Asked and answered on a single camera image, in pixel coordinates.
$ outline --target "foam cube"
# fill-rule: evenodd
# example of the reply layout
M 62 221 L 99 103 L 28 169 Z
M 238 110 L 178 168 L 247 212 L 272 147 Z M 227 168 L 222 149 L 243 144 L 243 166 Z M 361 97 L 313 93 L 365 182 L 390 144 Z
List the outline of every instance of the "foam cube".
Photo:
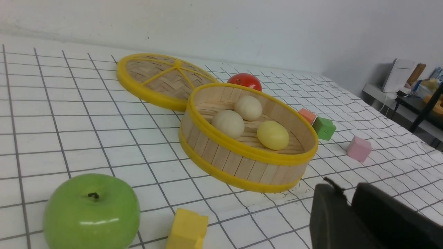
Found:
M 319 139 L 330 140 L 334 134 L 336 127 L 331 120 L 323 117 L 317 117 L 312 124 L 315 132 L 319 136 Z
M 369 141 L 366 141 L 358 136 L 354 136 L 348 148 L 346 154 L 350 158 L 354 158 L 359 162 L 364 162 L 372 151 L 372 146 Z
M 306 110 L 305 108 L 302 108 L 299 111 L 300 115 L 302 115 L 302 117 L 304 117 L 306 119 L 306 121 L 312 125 L 312 123 L 314 122 L 315 118 L 317 117 L 317 115 L 313 114 L 312 112 Z
M 202 249 L 207 227 L 207 216 L 177 209 L 166 249 Z

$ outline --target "bamboo steamer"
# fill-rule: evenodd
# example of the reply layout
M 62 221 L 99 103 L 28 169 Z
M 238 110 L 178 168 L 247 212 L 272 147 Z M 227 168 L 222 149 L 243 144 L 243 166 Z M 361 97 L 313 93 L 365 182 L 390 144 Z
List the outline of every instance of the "bamboo steamer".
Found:
M 244 95 L 257 98 L 262 115 L 245 121 L 245 132 L 234 140 L 212 126 L 213 116 L 233 110 Z M 258 125 L 274 120 L 289 133 L 288 147 L 267 149 L 257 138 Z M 211 176 L 249 191 L 276 193 L 294 187 L 318 148 L 318 137 L 309 123 L 291 107 L 262 92 L 235 84 L 200 86 L 190 95 L 180 126 L 179 139 L 191 160 Z
M 161 54 L 124 57 L 118 62 L 117 78 L 136 97 L 181 112 L 194 88 L 218 82 L 196 65 Z

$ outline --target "yellow block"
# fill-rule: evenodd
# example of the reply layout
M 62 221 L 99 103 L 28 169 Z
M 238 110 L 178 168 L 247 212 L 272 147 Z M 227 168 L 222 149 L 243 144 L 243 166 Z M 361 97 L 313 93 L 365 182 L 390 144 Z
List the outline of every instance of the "yellow block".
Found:
M 177 209 L 166 249 L 202 249 L 207 227 L 207 216 Z

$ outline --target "grid tablecloth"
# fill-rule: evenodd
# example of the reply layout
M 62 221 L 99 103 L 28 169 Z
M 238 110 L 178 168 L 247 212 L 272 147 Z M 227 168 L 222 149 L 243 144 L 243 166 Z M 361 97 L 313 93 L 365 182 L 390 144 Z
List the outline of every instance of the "grid tablecloth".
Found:
M 262 194 L 222 183 L 188 159 L 178 140 L 183 113 L 141 101 L 118 83 L 122 51 L 52 44 L 0 47 L 2 249 L 47 248 L 48 198 L 67 179 L 92 172 L 121 178 L 136 192 L 141 223 L 130 248 L 164 248 L 177 208 L 209 216 L 205 249 L 311 248 L 313 188 L 324 176 L 349 200 L 357 183 L 369 182 L 443 225 L 442 153 L 328 78 L 185 58 L 221 82 L 256 75 L 264 93 L 337 126 L 295 188 Z M 372 144 L 364 163 L 346 156 L 354 135 Z

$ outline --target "yellow bun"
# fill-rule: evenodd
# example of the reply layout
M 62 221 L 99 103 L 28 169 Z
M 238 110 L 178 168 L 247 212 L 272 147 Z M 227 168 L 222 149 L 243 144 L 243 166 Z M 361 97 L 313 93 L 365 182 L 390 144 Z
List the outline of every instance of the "yellow bun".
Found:
M 289 133 L 275 121 L 262 122 L 257 129 L 258 140 L 271 150 L 282 150 L 289 144 Z

